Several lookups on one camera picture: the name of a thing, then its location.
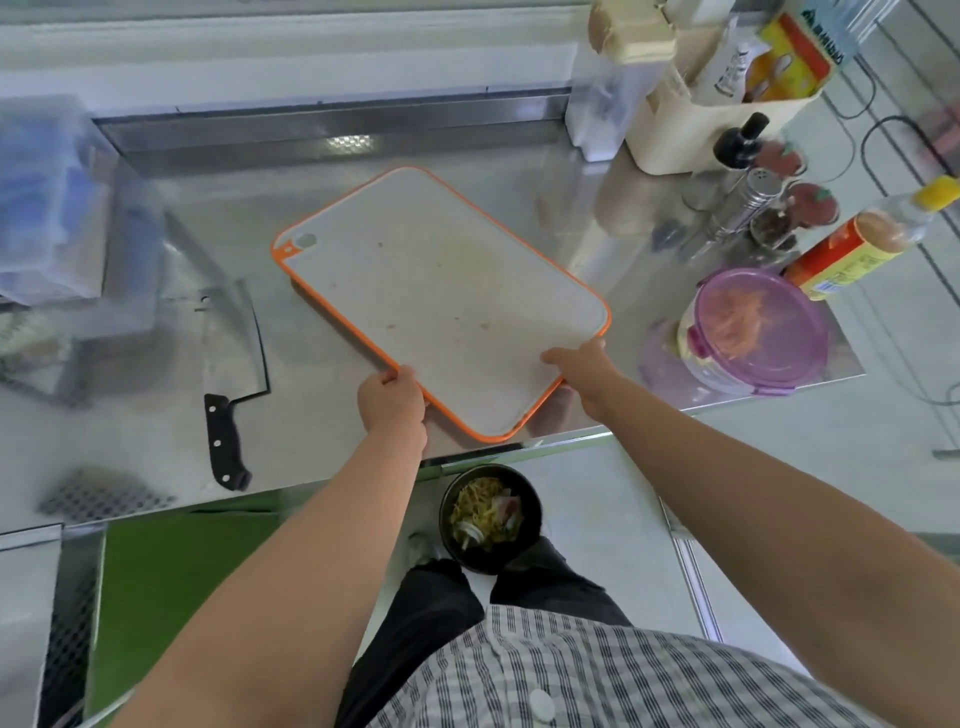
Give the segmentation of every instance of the chef knife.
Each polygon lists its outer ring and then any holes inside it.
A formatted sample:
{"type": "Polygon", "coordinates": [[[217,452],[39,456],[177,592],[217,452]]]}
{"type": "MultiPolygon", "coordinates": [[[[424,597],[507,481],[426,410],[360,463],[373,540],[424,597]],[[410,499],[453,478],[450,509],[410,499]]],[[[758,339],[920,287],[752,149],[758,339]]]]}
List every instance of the chef knife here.
{"type": "Polygon", "coordinates": [[[201,351],[210,468],[220,485],[242,491],[251,475],[240,457],[233,409],[270,392],[260,331],[242,281],[201,291],[198,311],[204,317],[201,351]]]}

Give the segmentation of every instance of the purple lid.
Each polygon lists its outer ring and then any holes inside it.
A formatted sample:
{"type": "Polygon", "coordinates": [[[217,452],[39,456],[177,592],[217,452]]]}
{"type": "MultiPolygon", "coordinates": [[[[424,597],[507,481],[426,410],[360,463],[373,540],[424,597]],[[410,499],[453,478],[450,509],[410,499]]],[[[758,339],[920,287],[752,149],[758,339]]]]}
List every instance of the purple lid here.
{"type": "Polygon", "coordinates": [[[793,283],[734,268],[706,279],[693,307],[691,344],[759,395],[786,395],[827,364],[827,327],[793,283]]]}

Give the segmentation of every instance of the kitchen counter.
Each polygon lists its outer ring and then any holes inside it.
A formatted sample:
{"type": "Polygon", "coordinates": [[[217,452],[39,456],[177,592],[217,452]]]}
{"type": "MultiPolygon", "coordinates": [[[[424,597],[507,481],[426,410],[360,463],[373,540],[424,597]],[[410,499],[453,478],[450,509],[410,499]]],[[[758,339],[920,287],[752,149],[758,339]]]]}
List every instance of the kitchen counter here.
{"type": "MultiPolygon", "coordinates": [[[[676,196],[676,178],[644,175],[625,149],[611,164],[584,163],[569,146],[557,105],[536,102],[516,97],[486,115],[475,113],[486,108],[481,103],[469,121],[456,122],[473,126],[453,128],[442,123],[442,106],[429,104],[416,105],[433,114],[427,117],[396,105],[393,115],[352,110],[330,123],[322,114],[313,121],[294,114],[293,123],[276,113],[236,125],[228,116],[193,126],[182,117],[166,125],[106,124],[130,165],[156,184],[165,209],[157,326],[150,335],[84,347],[79,404],[0,390],[0,418],[13,433],[0,446],[11,475],[0,491],[0,532],[235,495],[210,473],[202,322],[194,310],[201,288],[228,280],[242,279],[251,293],[272,387],[235,410],[252,472],[248,492],[334,475],[363,436],[355,393],[377,365],[294,291],[268,247],[279,231],[403,164],[430,170],[602,295],[612,310],[607,351],[621,371],[640,379],[641,362],[661,349],[651,330],[660,325],[663,336],[697,281],[719,263],[705,256],[683,264],[673,251],[651,249],[650,231],[676,196]],[[515,123],[494,123],[505,121],[515,123]]],[[[863,374],[829,308],[822,310],[831,328],[822,381],[863,374]]],[[[684,410],[733,399],[692,377],[681,385],[671,385],[670,397],[684,410]]],[[[609,435],[564,389],[509,443],[492,448],[436,411],[427,422],[424,466],[609,435]]]]}

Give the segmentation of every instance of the shirt button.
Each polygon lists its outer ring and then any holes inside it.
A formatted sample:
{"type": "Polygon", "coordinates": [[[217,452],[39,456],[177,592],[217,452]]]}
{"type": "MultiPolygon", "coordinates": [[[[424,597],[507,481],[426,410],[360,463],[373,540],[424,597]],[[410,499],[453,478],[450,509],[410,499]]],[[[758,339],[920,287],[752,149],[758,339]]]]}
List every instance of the shirt button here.
{"type": "Polygon", "coordinates": [[[550,693],[537,688],[530,692],[530,710],[537,723],[549,723],[557,717],[557,707],[553,704],[550,693]]]}

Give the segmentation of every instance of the person's left hand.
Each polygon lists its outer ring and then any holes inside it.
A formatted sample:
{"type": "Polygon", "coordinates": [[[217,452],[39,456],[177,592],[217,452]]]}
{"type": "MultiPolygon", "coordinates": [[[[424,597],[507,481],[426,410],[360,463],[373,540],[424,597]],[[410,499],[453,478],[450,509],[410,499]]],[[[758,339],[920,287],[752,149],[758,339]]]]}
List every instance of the person's left hand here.
{"type": "Polygon", "coordinates": [[[368,376],[357,391],[357,405],[360,419],[368,432],[380,427],[418,427],[425,442],[423,416],[426,403],[417,384],[417,376],[410,367],[402,366],[399,372],[380,372],[368,376]]]}

